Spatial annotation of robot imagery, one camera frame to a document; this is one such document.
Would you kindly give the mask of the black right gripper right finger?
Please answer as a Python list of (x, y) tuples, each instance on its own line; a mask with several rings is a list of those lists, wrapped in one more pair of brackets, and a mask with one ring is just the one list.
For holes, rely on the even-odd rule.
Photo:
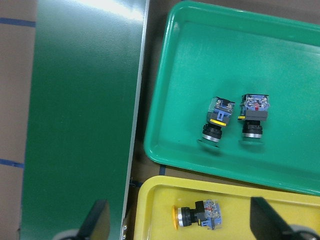
[(250, 199), (250, 230), (257, 240), (318, 240), (320, 235), (301, 225), (289, 225), (263, 197)]

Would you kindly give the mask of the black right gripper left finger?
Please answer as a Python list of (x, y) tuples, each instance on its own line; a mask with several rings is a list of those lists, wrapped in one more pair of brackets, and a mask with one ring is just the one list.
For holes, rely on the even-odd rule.
[(82, 223), (78, 240), (107, 240), (110, 234), (110, 208), (106, 199), (96, 200)]

